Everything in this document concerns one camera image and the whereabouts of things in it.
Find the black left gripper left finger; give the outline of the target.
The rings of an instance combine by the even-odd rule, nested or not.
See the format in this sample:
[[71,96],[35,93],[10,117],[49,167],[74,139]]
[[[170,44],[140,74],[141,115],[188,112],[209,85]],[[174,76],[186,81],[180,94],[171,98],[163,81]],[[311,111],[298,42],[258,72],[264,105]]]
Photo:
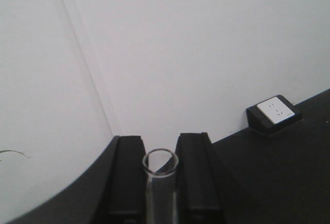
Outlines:
[[100,202],[99,223],[145,223],[144,155],[140,136],[119,137]]

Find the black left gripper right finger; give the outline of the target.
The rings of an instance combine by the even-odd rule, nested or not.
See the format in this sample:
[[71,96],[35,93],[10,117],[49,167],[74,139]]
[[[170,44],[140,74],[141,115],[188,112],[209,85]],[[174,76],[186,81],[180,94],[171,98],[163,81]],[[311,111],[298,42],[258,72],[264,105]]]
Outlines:
[[212,173],[208,134],[181,133],[175,152],[179,158],[178,222],[226,223]]

